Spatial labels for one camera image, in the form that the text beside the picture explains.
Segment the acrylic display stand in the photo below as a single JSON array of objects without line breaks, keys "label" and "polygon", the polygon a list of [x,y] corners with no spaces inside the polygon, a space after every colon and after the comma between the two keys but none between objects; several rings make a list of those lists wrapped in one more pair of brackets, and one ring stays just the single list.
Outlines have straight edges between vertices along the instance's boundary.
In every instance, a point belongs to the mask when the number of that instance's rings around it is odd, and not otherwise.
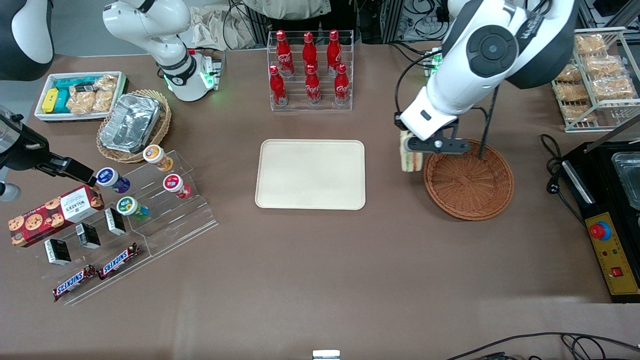
[{"label": "acrylic display stand", "polygon": [[[302,60],[302,48],[304,46],[304,34],[306,31],[288,31],[287,41],[291,47],[293,55],[293,67],[295,73],[290,78],[284,78],[284,86],[287,89],[289,103],[285,106],[278,106],[273,100],[271,94],[271,109],[273,111],[305,111],[305,110],[352,110],[353,109],[353,31],[340,31],[338,41],[342,48],[342,62],[347,66],[347,77],[349,78],[349,101],[346,105],[340,106],[335,103],[335,90],[333,81],[335,78],[327,73],[326,49],[329,45],[329,31],[311,31],[314,35],[314,42],[318,53],[318,71],[317,75],[320,79],[320,94],[322,101],[320,104],[312,106],[307,101],[307,88],[305,81],[304,61]],[[276,33],[269,32],[267,41],[267,78],[269,78],[269,66],[278,63],[278,54],[276,53]]]},{"label": "acrylic display stand", "polygon": [[[104,212],[99,211],[82,221],[96,228],[100,239],[99,248],[87,249],[80,246],[75,225],[51,236],[67,243],[71,263],[50,264],[47,261],[44,241],[30,248],[37,253],[38,267],[43,283],[46,284],[43,286],[43,296],[48,296],[53,301],[51,290],[78,273],[86,264],[94,265],[96,270],[99,270],[128,246],[137,243],[141,252],[114,270],[109,277],[100,280],[95,275],[59,300],[65,305],[77,304],[139,269],[141,265],[165,255],[218,224],[207,201],[200,196],[193,183],[191,165],[176,151],[169,152],[167,156],[174,161],[170,171],[162,172],[151,164],[145,164],[124,175],[131,182],[131,188],[124,194],[118,194],[109,188],[101,189],[105,208],[115,209],[116,202],[124,196],[134,197],[149,208],[149,216],[144,221],[124,217],[127,228],[125,234],[118,236],[109,232]],[[163,179],[171,173],[180,175],[185,184],[190,185],[191,195],[187,199],[179,199],[164,190]]]}]

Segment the coca-cola bottle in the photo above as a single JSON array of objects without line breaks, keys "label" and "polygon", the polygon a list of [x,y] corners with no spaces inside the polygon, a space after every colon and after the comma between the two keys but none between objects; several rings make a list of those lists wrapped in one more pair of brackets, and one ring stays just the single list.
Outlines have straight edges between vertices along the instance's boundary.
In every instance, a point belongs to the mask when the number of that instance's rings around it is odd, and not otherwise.
[{"label": "coca-cola bottle", "polygon": [[320,104],[320,80],[316,74],[317,67],[315,65],[307,65],[307,97],[309,105],[316,106]]},{"label": "coca-cola bottle", "polygon": [[314,36],[311,32],[305,33],[305,46],[302,48],[302,60],[305,62],[305,69],[307,65],[318,66],[318,51],[316,45],[314,45]]},{"label": "coca-cola bottle", "polygon": [[338,65],[342,62],[342,48],[338,42],[338,31],[329,31],[329,46],[326,49],[327,72],[335,78],[338,73]]},{"label": "coca-cola bottle", "polygon": [[289,102],[287,96],[287,90],[284,87],[284,79],[278,72],[278,67],[272,65],[269,67],[269,86],[271,87],[271,93],[273,94],[273,101],[278,106],[285,106]]},{"label": "coca-cola bottle", "polygon": [[278,30],[276,32],[276,39],[278,39],[276,54],[278,54],[278,63],[280,63],[280,73],[285,78],[290,78],[295,73],[295,70],[293,69],[291,47],[287,42],[287,38],[285,37],[283,30]]},{"label": "coca-cola bottle", "polygon": [[338,65],[338,75],[333,81],[335,89],[335,103],[337,105],[347,105],[349,102],[349,78],[347,77],[347,66],[343,63]]}]

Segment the acrylic bottle rack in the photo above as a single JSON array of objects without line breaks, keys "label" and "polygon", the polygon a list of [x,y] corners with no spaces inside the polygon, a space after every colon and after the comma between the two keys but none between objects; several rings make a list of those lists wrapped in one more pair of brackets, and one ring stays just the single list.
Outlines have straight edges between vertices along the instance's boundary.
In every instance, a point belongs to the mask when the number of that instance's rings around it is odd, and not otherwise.
[{"label": "acrylic bottle rack", "polygon": [[[311,31],[314,36],[316,50],[318,53],[318,71],[317,75],[320,80],[320,94],[322,101],[320,104],[312,106],[307,101],[307,88],[305,82],[307,77],[304,70],[304,61],[302,60],[302,48],[304,46],[304,34],[306,31],[287,31],[287,41],[291,47],[293,55],[293,67],[295,73],[290,78],[284,79],[284,86],[287,89],[289,103],[285,106],[277,106],[271,94],[271,109],[273,111],[305,111],[305,110],[352,110],[353,109],[353,31],[339,31],[338,41],[342,49],[342,62],[347,67],[347,77],[349,78],[349,100],[346,105],[338,105],[335,103],[335,90],[333,81],[335,78],[329,76],[327,72],[326,50],[329,45],[329,31]],[[278,40],[276,33],[269,32],[267,41],[267,79],[269,79],[269,66],[278,64],[278,54],[276,46]]]}]

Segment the wicker basket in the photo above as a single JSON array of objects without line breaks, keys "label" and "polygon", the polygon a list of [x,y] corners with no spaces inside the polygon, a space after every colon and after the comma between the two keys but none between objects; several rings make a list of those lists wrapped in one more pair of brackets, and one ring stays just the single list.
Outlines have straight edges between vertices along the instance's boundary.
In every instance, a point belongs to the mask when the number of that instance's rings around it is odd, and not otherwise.
[{"label": "wicker basket", "polygon": [[[167,132],[169,132],[169,123],[171,122],[171,109],[169,109],[169,104],[166,101],[166,98],[163,94],[160,94],[159,92],[154,90],[136,90],[134,92],[131,92],[131,94],[152,97],[160,102],[160,118],[156,122],[154,130],[151,132],[151,136],[149,137],[151,140],[147,144],[159,145],[160,141],[162,141]],[[128,152],[111,150],[102,146],[102,144],[100,143],[100,132],[107,125],[110,118],[111,113],[109,113],[109,115],[104,118],[104,121],[100,125],[100,129],[98,129],[98,137],[96,137],[95,142],[98,144],[98,150],[100,151],[100,153],[107,159],[115,160],[119,163],[132,164],[141,162],[143,160],[142,152],[140,152],[139,154],[129,154]]]},{"label": "wicker basket", "polygon": [[424,184],[444,211],[464,220],[486,220],[504,211],[513,197],[513,174],[506,160],[487,146],[478,159],[480,142],[469,140],[462,155],[432,154],[424,166]]}]

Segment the brown table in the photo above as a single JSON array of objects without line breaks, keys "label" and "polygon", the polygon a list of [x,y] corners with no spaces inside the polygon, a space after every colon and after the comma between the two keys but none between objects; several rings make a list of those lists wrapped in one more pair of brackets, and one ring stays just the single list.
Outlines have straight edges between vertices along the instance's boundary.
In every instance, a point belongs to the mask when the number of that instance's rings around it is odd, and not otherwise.
[{"label": "brown table", "polygon": [[[638,342],[640,306],[608,304],[585,230],[545,192],[549,155],[538,135],[552,134],[564,152],[597,138],[561,131],[550,86],[501,86],[489,143],[509,161],[515,195],[497,218],[462,222],[433,203],[420,173],[400,171],[393,93],[407,62],[395,49],[356,47],[355,106],[340,114],[271,112],[264,61],[263,51],[230,53],[220,90],[186,103],[155,77],[149,56],[56,59],[51,72],[121,70],[131,90],[169,98],[172,128],[162,145],[195,167],[220,225],[73,307],[52,302],[31,249],[13,248],[5,236],[3,358],[282,360],[338,348],[347,360],[444,359],[512,334],[553,330]],[[423,82],[420,69],[409,73],[401,106]],[[53,151],[94,169],[135,168],[98,153],[97,122],[29,125]],[[482,126],[478,111],[465,114],[461,135],[480,138]],[[258,155],[269,138],[362,141],[365,207],[258,208]],[[3,224],[76,185],[35,171],[12,172],[8,181],[24,195],[1,205]],[[556,338],[500,349],[564,353]]]}]

